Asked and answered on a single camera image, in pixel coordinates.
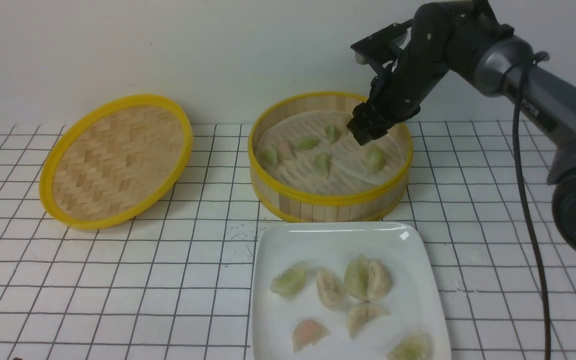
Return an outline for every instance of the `steamer basket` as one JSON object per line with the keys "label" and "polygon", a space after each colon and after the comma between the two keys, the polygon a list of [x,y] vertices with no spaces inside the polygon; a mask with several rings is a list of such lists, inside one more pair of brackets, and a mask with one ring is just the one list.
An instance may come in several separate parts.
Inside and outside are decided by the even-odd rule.
{"label": "steamer basket", "polygon": [[413,156],[412,137],[403,123],[388,133],[402,148],[404,165],[386,183],[361,193],[329,196],[298,191],[270,176],[255,157],[263,134],[280,121],[314,110],[352,114],[356,105],[365,100],[363,96],[342,92],[305,93],[287,98],[259,116],[248,137],[247,153],[254,193],[270,212],[288,222],[377,221],[397,206],[406,192]]}

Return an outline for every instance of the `yellow rim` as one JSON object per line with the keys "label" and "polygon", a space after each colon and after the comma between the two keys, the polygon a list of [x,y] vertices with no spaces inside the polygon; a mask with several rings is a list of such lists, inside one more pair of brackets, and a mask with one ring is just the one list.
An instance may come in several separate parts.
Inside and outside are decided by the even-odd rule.
{"label": "yellow rim", "polygon": [[275,105],[272,105],[267,110],[265,110],[263,112],[263,114],[261,114],[261,116],[259,116],[256,119],[256,121],[254,122],[254,125],[252,127],[252,130],[250,130],[250,134],[248,137],[248,144],[247,144],[247,152],[248,152],[248,159],[250,160],[250,167],[254,169],[254,171],[259,176],[259,178],[261,178],[261,180],[268,187],[270,187],[270,189],[273,189],[275,192],[278,192],[279,194],[287,196],[288,198],[291,198],[291,199],[294,199],[297,201],[301,201],[304,203],[309,203],[311,205],[326,205],[329,207],[345,207],[348,205],[355,205],[357,203],[363,203],[363,202],[367,202],[367,201],[379,198],[383,194],[386,194],[388,191],[390,191],[390,189],[391,189],[391,187],[393,187],[393,185],[395,185],[396,183],[400,182],[400,180],[402,180],[406,171],[410,167],[410,162],[412,161],[412,157],[413,157],[412,136],[410,136],[410,131],[409,131],[408,127],[403,123],[402,123],[402,126],[404,129],[404,132],[406,134],[406,137],[408,139],[409,144],[411,144],[407,150],[406,162],[405,162],[404,166],[402,166],[401,169],[398,171],[398,173],[396,173],[395,176],[393,176],[393,178],[391,178],[391,180],[389,180],[388,182],[386,182],[382,185],[379,185],[378,187],[375,187],[374,189],[370,189],[368,191],[363,191],[363,192],[356,193],[356,194],[336,195],[336,196],[313,194],[313,193],[306,193],[303,191],[299,191],[299,190],[293,189],[292,187],[288,187],[288,186],[282,184],[281,182],[275,180],[274,177],[270,176],[270,174],[268,174],[263,169],[261,164],[259,164],[259,162],[257,161],[257,158],[255,157],[254,149],[252,148],[253,134],[255,133],[255,130],[257,129],[260,122],[267,116],[267,114],[274,111],[278,107],[281,107],[282,105],[285,105],[286,103],[290,103],[291,101],[294,101],[294,100],[298,100],[301,98],[309,98],[312,96],[346,96],[348,98],[354,98],[354,99],[357,99],[359,101],[366,101],[367,100],[367,98],[365,96],[357,95],[354,93],[346,93],[346,92],[340,92],[340,91],[320,91],[320,92],[303,93],[301,95],[286,98],[282,101],[277,102]]}
{"label": "yellow rim", "polygon": [[[181,124],[183,132],[183,148],[181,150],[181,156],[179,157],[178,162],[176,162],[174,169],[170,172],[167,178],[165,178],[161,186],[158,187],[156,191],[154,191],[140,203],[137,203],[137,205],[115,216],[111,216],[105,219],[80,220],[73,218],[63,212],[57,206],[55,198],[53,197],[53,180],[55,178],[55,171],[57,171],[57,166],[59,165],[59,162],[64,156],[66,150],[73,144],[75,140],[77,140],[77,137],[79,137],[89,126],[91,126],[99,119],[109,116],[110,114],[121,109],[144,105],[152,105],[154,107],[160,107],[168,110],[169,112],[172,112],[172,114],[178,118],[179,123]],[[140,214],[149,208],[157,200],[162,198],[162,196],[164,196],[164,194],[166,194],[166,192],[175,184],[182,171],[184,170],[186,164],[188,163],[188,159],[190,159],[192,146],[193,131],[190,127],[190,121],[188,120],[188,117],[181,109],[181,107],[179,107],[179,105],[174,103],[169,98],[151,94],[133,95],[119,98],[99,107],[98,109],[84,116],[80,121],[75,123],[75,125],[73,125],[63,135],[63,137],[59,139],[59,141],[57,141],[57,144],[55,144],[55,146],[48,154],[48,158],[46,158],[43,170],[41,171],[41,177],[39,178],[39,199],[41,199],[43,207],[46,209],[46,212],[50,214],[50,216],[73,228],[93,230],[108,228],[110,226],[123,223],[124,221],[137,216],[137,214]]]}
{"label": "yellow rim", "polygon": [[[286,221],[288,223],[305,223],[305,221],[301,218],[296,218],[294,216],[288,215],[285,212],[281,212],[281,210],[279,210],[278,208],[274,207],[274,205],[272,205],[272,203],[269,203],[268,201],[266,201],[265,198],[263,198],[263,196],[261,195],[261,193],[259,193],[259,191],[257,190],[257,187],[252,184],[252,190],[254,191],[254,194],[256,194],[256,196],[259,198],[259,202],[266,208],[268,209],[269,212],[271,212],[272,214],[274,214],[274,216],[278,217],[279,219],[282,219],[283,221]],[[397,205],[399,205],[400,201],[402,201],[402,198],[404,196],[404,191],[402,190],[402,192],[399,194],[399,196],[397,196],[397,199],[392,203],[392,205],[389,205],[388,207],[386,207],[384,210],[382,210],[381,212],[378,212],[378,214],[373,215],[373,216],[369,216],[367,218],[364,219],[358,219],[357,221],[379,221],[380,219],[382,219],[384,216],[388,215],[391,213],[391,211],[397,207]]]}

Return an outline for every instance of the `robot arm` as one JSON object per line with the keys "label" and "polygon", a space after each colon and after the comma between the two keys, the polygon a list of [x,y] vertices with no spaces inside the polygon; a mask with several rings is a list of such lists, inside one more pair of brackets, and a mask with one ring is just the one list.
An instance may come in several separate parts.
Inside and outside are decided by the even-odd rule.
{"label": "robot arm", "polygon": [[[408,29],[410,41],[402,49]],[[421,102],[450,70],[483,95],[516,103],[522,69],[535,58],[530,44],[509,25],[498,23],[486,0],[424,4],[411,20],[386,27],[351,48],[360,64],[370,64],[377,73],[368,100],[355,107],[347,125],[361,145],[416,116]],[[576,87],[532,65],[521,112],[557,146],[547,178],[549,185],[557,184],[553,218],[576,249]]]}

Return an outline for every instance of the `white wall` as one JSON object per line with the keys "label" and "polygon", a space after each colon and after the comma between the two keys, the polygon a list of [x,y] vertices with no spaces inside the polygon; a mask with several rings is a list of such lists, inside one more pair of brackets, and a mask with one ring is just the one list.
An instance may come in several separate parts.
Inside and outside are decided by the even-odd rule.
{"label": "white wall", "polygon": [[[350,45],[411,18],[423,0],[0,0],[0,122],[73,123],[151,92],[194,123],[250,123],[309,91],[366,94],[373,73]],[[576,1],[491,0],[498,18],[576,85]],[[507,119],[454,74],[422,120]]]}

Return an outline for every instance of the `white plate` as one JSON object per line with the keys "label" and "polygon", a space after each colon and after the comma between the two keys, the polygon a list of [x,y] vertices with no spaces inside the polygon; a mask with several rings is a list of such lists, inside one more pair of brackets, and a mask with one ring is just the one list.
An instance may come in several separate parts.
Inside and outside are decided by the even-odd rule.
{"label": "white plate", "polygon": [[[393,289],[378,301],[390,311],[366,324],[351,340],[346,311],[320,303],[314,271],[292,300],[270,292],[270,283],[304,260],[326,267],[343,280],[346,265],[359,254],[380,260]],[[396,222],[290,223],[266,230],[256,253],[252,299],[252,347],[256,360],[385,360],[386,353],[414,330],[432,337],[432,360],[450,360],[446,319],[426,248],[414,228]],[[348,303],[357,303],[347,296]],[[330,335],[293,353],[292,335],[304,319],[316,319]]]}

